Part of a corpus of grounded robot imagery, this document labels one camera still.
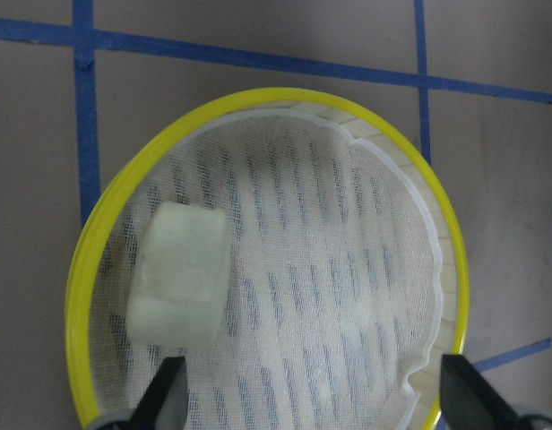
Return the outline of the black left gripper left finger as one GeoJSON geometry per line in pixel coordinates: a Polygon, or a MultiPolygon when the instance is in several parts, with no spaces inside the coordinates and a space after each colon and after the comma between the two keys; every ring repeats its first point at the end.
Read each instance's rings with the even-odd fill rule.
{"type": "Polygon", "coordinates": [[[165,358],[129,419],[132,429],[184,429],[188,415],[184,357],[165,358]]]}

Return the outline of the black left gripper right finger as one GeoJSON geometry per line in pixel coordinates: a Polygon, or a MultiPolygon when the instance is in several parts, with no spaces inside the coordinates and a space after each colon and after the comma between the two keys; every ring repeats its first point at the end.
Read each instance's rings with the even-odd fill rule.
{"type": "Polygon", "coordinates": [[[444,421],[451,429],[527,428],[523,417],[463,355],[442,355],[439,402],[444,421]]]}

